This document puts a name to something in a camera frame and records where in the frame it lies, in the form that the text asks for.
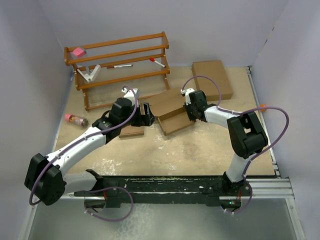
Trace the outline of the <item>orange ball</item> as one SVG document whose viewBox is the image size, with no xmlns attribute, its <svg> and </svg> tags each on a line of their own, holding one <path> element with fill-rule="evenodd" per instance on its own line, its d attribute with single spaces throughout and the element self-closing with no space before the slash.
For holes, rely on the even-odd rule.
<svg viewBox="0 0 320 240">
<path fill-rule="evenodd" d="M 264 112 L 264 111 L 267 110 L 267 109 L 266 109 L 266 107 L 267 107 L 266 104 L 261 104 L 259 107 L 260 107 L 260 111 L 261 111 L 261 112 Z"/>
</svg>

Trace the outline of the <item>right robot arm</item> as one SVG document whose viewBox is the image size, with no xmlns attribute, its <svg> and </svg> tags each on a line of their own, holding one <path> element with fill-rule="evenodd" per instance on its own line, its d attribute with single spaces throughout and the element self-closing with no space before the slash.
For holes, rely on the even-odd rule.
<svg viewBox="0 0 320 240">
<path fill-rule="evenodd" d="M 217 124 L 228 130 L 234 155 L 222 176 L 222 190 L 228 196 L 235 195 L 244 184 L 251 158 L 269 142 L 259 118 L 254 112 L 236 113 L 208 104 L 201 90 L 188 88 L 180 93 L 185 97 L 184 108 L 190 121 Z"/>
</svg>

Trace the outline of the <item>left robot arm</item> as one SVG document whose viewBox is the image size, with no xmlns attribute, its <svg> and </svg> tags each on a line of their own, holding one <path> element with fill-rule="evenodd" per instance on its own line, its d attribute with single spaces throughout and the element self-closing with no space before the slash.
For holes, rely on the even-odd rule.
<svg viewBox="0 0 320 240">
<path fill-rule="evenodd" d="M 149 127 L 154 121 L 147 102 L 135 104 L 128 98 L 118 98 L 81 136 L 55 152 L 45 156 L 37 153 L 31 158 L 24 181 L 31 191 L 29 204 L 36 204 L 34 196 L 47 206 L 69 193 L 87 191 L 91 196 L 98 196 L 103 184 L 95 173 L 86 170 L 68 174 L 68 171 L 88 154 L 118 137 L 123 128 Z"/>
</svg>

